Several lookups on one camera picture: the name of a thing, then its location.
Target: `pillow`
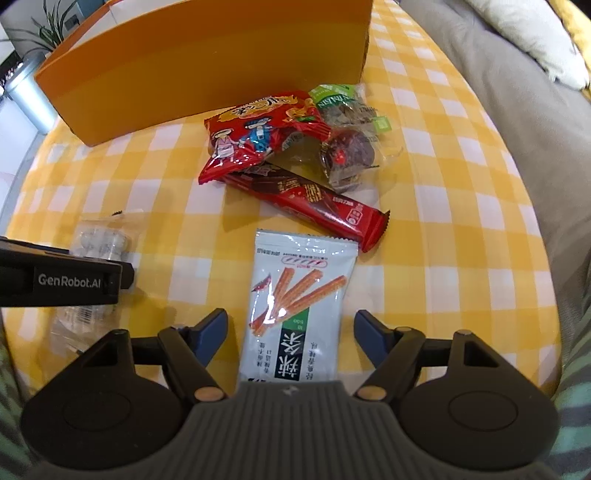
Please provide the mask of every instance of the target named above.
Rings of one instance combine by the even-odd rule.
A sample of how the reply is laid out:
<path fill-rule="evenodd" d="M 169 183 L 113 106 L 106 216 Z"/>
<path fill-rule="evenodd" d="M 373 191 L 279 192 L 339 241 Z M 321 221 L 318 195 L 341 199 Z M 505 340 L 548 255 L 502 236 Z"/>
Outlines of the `pillow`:
<path fill-rule="evenodd" d="M 550 5 L 581 52 L 587 71 L 591 72 L 591 20 L 570 0 L 550 0 Z"/>
<path fill-rule="evenodd" d="M 550 80 L 581 90 L 589 84 L 583 57 L 545 0 L 466 0 L 488 23 L 531 55 Z"/>

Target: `yellow checkered tablecloth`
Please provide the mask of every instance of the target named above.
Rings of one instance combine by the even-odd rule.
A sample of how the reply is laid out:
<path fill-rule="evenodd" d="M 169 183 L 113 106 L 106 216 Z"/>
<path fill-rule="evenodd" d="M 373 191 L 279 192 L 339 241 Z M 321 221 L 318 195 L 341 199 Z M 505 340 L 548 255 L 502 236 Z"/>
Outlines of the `yellow checkered tablecloth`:
<path fill-rule="evenodd" d="M 392 1 L 376 0 L 372 16 L 366 94 L 400 124 L 405 148 L 379 169 L 373 186 L 355 193 L 391 216 L 379 246 L 359 257 L 346 293 L 341 378 L 354 383 L 372 369 L 352 328 L 357 309 L 368 309 L 391 327 L 409 325 L 429 337 L 473 330 L 550 391 L 558 377 L 558 315 L 515 164 L 470 87 L 426 33 Z M 148 212 L 131 255 L 137 283 L 121 299 L 121 327 L 148 336 L 225 308 L 229 335 L 209 369 L 233 391 L 255 230 L 326 233 L 222 183 L 199 186 L 208 116 L 95 148 L 59 123 L 26 178 L 8 236 L 68 248 L 81 215 Z M 55 360 L 51 310 L 5 309 L 4 318 L 19 375 L 39 388 Z"/>

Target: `cartoon boy illustration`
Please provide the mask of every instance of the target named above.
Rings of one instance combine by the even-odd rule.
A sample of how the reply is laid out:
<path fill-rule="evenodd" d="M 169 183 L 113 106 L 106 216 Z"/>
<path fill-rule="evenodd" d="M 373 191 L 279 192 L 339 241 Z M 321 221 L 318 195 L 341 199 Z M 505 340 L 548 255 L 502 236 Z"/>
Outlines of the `cartoon boy illustration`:
<path fill-rule="evenodd" d="M 215 132 L 213 137 L 216 139 L 216 144 L 213 147 L 213 157 L 223 160 L 224 158 L 234 159 L 234 146 L 238 142 L 232 140 L 228 135 L 232 133 L 232 128 L 225 128 L 219 132 Z"/>
<path fill-rule="evenodd" d="M 244 128 L 248 128 L 250 133 L 240 139 L 240 143 L 244 144 L 250 140 L 255 152 L 264 153 L 271 149 L 271 130 L 273 127 L 266 125 L 271 121 L 271 117 L 264 116 L 263 118 L 255 118 L 244 123 Z"/>

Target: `table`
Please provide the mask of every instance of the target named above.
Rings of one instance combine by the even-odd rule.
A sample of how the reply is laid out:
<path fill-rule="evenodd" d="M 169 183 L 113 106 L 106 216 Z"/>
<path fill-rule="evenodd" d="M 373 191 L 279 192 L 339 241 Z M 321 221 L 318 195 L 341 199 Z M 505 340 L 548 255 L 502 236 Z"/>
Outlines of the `table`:
<path fill-rule="evenodd" d="M 552 392 L 560 334 L 547 257 L 494 124 L 451 62 L 392 1 L 374 3 L 363 82 L 368 102 L 400 126 L 404 150 L 355 194 L 391 216 L 379 246 L 360 255 L 347 290 L 340 378 L 352 388 L 372 370 L 353 338 L 353 315 L 364 308 L 391 327 L 409 325 L 432 338 L 470 329 Z M 145 232 L 131 255 L 137 283 L 121 298 L 119 324 L 134 336 L 154 335 L 225 308 L 230 331 L 209 370 L 231 392 L 256 229 L 325 232 L 222 183 L 199 186 L 208 116 L 95 148 L 59 123 L 24 182 L 8 235 L 67 248 L 83 215 L 144 210 Z M 48 346 L 51 315 L 4 310 L 18 375 L 32 390 L 66 363 Z"/>

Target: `chocolate bar wrapper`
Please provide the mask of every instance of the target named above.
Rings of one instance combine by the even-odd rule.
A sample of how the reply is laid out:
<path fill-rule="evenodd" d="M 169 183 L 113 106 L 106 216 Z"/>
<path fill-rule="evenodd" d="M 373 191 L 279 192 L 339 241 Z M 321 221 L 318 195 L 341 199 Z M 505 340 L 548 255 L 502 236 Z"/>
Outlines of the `chocolate bar wrapper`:
<path fill-rule="evenodd" d="M 329 381 L 355 242 L 258 230 L 239 381 Z"/>
<path fill-rule="evenodd" d="M 388 226 L 389 212 L 382 213 L 269 162 L 228 174 L 223 181 L 358 242 L 363 252 L 375 246 Z"/>

